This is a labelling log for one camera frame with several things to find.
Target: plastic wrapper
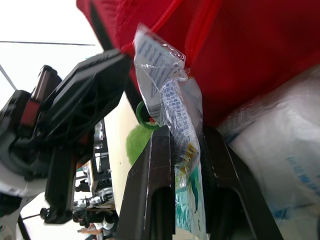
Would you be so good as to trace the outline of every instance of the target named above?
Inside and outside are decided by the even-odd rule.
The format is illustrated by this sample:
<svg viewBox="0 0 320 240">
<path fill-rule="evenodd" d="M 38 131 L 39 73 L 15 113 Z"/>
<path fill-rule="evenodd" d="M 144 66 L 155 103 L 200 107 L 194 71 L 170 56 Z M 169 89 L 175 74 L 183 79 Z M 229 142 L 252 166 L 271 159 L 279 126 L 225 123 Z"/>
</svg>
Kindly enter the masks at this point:
<svg viewBox="0 0 320 240">
<path fill-rule="evenodd" d="M 320 67 L 247 103 L 219 130 L 252 171 L 283 236 L 314 239 L 307 236 L 317 235 L 320 214 Z"/>
<path fill-rule="evenodd" d="M 150 116 L 174 139 L 175 223 L 206 238 L 200 164 L 202 95 L 186 74 L 185 56 L 140 26 L 134 38 L 138 85 Z"/>
</svg>

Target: green object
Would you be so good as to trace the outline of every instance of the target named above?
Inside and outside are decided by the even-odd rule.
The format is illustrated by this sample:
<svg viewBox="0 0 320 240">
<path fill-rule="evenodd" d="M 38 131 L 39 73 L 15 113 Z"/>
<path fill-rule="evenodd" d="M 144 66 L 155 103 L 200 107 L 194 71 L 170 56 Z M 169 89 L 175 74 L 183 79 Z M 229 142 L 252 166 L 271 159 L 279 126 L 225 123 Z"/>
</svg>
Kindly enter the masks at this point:
<svg viewBox="0 0 320 240">
<path fill-rule="evenodd" d="M 139 124 L 141 124 L 142 126 L 144 126 L 146 129 L 151 129 L 151 130 L 156 130 L 158 128 L 158 125 L 155 124 L 155 123 L 147 123 L 145 121 L 143 121 L 142 117 L 141 117 L 141 109 L 145 106 L 145 103 L 144 101 L 141 101 L 138 106 L 136 107 L 136 110 L 135 110 L 135 115 L 136 115 L 136 118 L 139 122 Z"/>
<path fill-rule="evenodd" d="M 126 138 L 125 148 L 131 166 L 144 150 L 153 131 L 153 129 L 138 125 L 129 133 Z"/>
</svg>

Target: red fabric bag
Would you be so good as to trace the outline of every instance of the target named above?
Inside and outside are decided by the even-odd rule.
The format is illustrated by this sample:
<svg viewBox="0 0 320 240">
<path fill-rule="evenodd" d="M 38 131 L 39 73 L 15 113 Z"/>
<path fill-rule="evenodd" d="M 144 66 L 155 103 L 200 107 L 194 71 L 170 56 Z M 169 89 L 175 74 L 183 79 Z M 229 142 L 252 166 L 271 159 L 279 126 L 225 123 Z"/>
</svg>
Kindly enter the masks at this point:
<svg viewBox="0 0 320 240">
<path fill-rule="evenodd" d="M 204 124 L 320 63 L 319 0 L 77 0 L 99 15 L 116 48 L 143 23 L 186 55 Z"/>
</svg>

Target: fuzzy green ball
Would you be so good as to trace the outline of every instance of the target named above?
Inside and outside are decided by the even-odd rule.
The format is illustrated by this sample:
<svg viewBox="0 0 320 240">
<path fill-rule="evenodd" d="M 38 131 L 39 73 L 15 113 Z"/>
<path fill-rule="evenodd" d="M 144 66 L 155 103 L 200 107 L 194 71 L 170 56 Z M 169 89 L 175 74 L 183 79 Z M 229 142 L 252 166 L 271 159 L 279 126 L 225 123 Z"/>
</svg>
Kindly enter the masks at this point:
<svg viewBox="0 0 320 240">
<path fill-rule="evenodd" d="M 131 166 L 136 162 L 145 146 L 147 145 L 154 130 L 147 129 L 142 125 L 136 126 L 126 138 L 126 155 Z"/>
</svg>

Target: teal printed design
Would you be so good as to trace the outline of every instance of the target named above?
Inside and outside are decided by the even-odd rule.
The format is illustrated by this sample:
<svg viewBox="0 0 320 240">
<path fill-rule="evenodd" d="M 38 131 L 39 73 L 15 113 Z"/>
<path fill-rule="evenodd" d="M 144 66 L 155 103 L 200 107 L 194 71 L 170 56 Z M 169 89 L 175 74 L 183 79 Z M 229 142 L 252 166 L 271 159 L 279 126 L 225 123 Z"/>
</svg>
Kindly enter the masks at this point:
<svg viewBox="0 0 320 240">
<path fill-rule="evenodd" d="M 175 169 L 176 180 L 186 175 Z M 175 225 L 189 231 L 200 239 L 205 239 L 205 210 L 200 166 L 196 166 L 186 181 L 186 186 L 175 189 Z"/>
</svg>

